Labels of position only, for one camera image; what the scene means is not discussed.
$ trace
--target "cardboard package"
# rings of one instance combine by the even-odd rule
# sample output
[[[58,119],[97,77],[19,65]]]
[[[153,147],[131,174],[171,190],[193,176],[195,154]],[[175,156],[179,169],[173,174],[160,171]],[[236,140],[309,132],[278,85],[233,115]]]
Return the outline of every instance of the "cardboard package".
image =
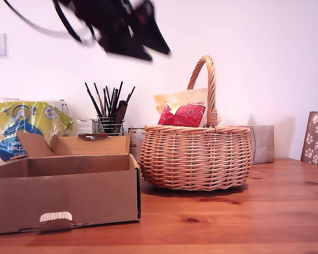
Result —
[[[51,149],[41,135],[18,137],[28,157],[0,166],[0,233],[140,220],[129,135],[96,141],[54,135]]]
[[[275,161],[275,135],[273,125],[246,126],[251,129],[252,164]]]

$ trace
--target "basket handle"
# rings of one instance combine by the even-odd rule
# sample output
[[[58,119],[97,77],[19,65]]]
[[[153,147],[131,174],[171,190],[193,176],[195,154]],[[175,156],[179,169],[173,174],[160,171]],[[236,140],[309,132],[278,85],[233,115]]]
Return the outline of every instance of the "basket handle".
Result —
[[[209,55],[205,55],[199,59],[199,62],[197,63],[195,70],[192,73],[187,90],[191,90],[194,88],[197,77],[204,63],[206,63],[208,71],[207,126],[214,127],[217,125],[216,68],[214,67],[212,57],[210,57]]]

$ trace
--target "wood knot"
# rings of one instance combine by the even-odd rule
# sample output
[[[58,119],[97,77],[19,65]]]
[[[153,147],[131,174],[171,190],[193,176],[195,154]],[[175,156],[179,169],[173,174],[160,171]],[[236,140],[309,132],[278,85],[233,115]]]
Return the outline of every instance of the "wood knot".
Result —
[[[188,221],[188,222],[199,222],[199,220],[194,219],[194,218],[187,218],[186,221]]]

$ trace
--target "pen holder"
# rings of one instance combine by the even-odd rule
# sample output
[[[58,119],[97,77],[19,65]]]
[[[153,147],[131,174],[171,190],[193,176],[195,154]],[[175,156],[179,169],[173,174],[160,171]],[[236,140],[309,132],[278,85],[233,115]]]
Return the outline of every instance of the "pen holder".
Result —
[[[115,124],[116,119],[111,117],[97,117],[95,120],[96,132],[107,133],[108,136],[123,136],[124,120]]]

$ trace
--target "toilet paper package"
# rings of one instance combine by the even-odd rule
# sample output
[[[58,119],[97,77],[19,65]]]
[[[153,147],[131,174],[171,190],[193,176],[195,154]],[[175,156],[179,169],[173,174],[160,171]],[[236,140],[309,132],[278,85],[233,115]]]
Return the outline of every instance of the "toilet paper package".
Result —
[[[25,132],[42,135],[50,143],[54,134],[68,135],[72,130],[72,118],[65,114],[68,107],[65,102],[0,102],[0,165],[12,157],[26,154],[16,133],[23,129]]]

